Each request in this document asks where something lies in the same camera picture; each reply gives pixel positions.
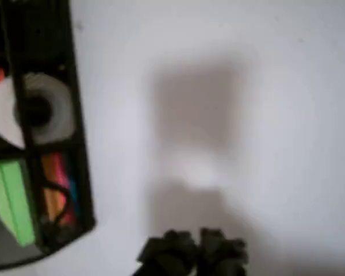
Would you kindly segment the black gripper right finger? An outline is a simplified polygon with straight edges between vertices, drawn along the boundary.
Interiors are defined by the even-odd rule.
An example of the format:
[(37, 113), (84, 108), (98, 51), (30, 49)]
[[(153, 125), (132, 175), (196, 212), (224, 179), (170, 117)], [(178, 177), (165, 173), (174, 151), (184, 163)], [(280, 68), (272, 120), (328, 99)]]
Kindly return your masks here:
[(198, 275), (245, 276), (248, 264), (244, 239), (225, 237), (218, 228), (202, 228), (198, 253)]

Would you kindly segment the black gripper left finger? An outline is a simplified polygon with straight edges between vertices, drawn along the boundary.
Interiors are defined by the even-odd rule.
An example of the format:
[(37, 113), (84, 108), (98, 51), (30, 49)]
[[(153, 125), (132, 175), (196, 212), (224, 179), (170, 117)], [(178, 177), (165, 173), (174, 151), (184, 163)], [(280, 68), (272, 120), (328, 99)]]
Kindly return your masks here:
[(137, 257), (140, 267), (133, 275), (189, 275), (197, 257), (191, 233), (170, 229), (161, 237), (147, 239)]

